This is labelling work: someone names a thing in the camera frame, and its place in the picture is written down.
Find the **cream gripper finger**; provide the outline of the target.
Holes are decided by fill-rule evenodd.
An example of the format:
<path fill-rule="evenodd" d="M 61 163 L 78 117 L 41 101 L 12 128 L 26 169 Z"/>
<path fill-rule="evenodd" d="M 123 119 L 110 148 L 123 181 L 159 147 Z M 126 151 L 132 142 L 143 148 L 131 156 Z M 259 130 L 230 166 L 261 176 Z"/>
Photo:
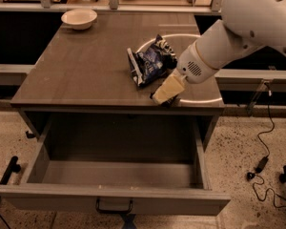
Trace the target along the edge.
<path fill-rule="evenodd" d="M 156 89 L 152 96 L 152 100 L 161 105 L 169 99 L 177 96 L 185 90 L 184 76 L 171 73 L 164 82 Z"/>

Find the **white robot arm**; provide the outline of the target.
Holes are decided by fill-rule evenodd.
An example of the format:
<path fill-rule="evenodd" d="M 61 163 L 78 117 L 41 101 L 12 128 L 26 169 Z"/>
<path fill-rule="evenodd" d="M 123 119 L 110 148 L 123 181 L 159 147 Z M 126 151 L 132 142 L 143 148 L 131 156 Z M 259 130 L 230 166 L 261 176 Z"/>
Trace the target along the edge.
<path fill-rule="evenodd" d="M 176 68 L 152 94 L 161 105 L 229 63 L 264 47 L 286 57 L 286 0 L 223 0 L 216 20 L 178 58 Z"/>

